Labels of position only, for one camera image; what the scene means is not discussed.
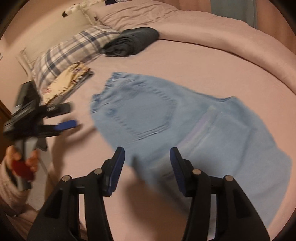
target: folded patterned fabric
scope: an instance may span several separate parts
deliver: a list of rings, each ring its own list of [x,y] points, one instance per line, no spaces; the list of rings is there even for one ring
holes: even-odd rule
[[[90,68],[82,62],[70,65],[43,90],[44,104],[56,105],[62,103],[93,74]]]
[[[118,38],[107,43],[100,52],[109,56],[134,55],[144,50],[158,38],[159,33],[153,28],[127,29]]]

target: person's hand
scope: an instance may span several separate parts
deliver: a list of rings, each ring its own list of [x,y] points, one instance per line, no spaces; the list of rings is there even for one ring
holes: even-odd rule
[[[25,161],[25,165],[30,168],[30,171],[36,172],[38,171],[39,164],[39,152],[38,150],[34,150],[31,152],[30,158]],[[6,149],[5,161],[7,168],[12,171],[12,173],[17,176],[15,171],[13,170],[13,163],[15,161],[19,161],[22,158],[21,154],[17,152],[14,146],[10,146]]]

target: jeans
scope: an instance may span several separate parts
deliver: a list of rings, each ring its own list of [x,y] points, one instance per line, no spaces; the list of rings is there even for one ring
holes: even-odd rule
[[[186,212],[190,199],[179,192],[169,160],[174,146],[208,175],[232,175],[266,227],[284,198],[291,160],[236,97],[219,99],[164,79],[116,72],[93,96],[91,115],[113,148],[124,147],[126,163]]]

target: folded clothing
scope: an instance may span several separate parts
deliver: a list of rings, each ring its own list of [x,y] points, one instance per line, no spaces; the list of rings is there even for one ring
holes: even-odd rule
[[[113,148],[124,147],[126,163],[184,211],[190,200],[179,192],[170,164],[174,146],[208,175],[234,176],[266,227],[276,215],[291,159],[238,98],[219,99],[164,79],[116,72],[93,96],[91,115]]]
[[[94,73],[82,62],[65,69],[46,89],[43,90],[44,104],[55,105],[66,100],[86,79]]]
[[[158,38],[159,33],[153,28],[127,29],[116,39],[107,43],[100,52],[109,56],[134,55],[144,50]]]

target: stuffed toy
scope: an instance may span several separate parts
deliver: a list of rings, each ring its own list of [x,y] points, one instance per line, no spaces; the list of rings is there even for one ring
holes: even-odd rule
[[[78,4],[74,4],[70,7],[68,7],[62,14],[62,16],[65,18],[67,16],[69,16],[71,13],[76,12],[80,9],[83,10],[87,10],[89,9],[92,5],[96,4],[96,3],[104,3],[104,5],[110,5],[113,3],[117,3],[117,2],[126,2],[129,0],[87,0],[84,1],[82,3],[78,3]]]

